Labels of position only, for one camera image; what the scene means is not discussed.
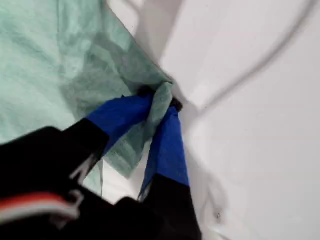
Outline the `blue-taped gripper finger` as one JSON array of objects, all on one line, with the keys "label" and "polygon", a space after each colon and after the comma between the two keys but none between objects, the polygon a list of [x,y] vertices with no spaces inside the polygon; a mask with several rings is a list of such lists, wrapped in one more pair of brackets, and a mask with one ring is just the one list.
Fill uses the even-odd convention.
[{"label": "blue-taped gripper finger", "polygon": [[196,225],[179,119],[172,103],[153,136],[140,190],[143,204],[177,225]]},{"label": "blue-taped gripper finger", "polygon": [[153,90],[141,87],[136,95],[106,101],[72,126],[72,136],[82,146],[103,157],[133,126],[145,121]]}]

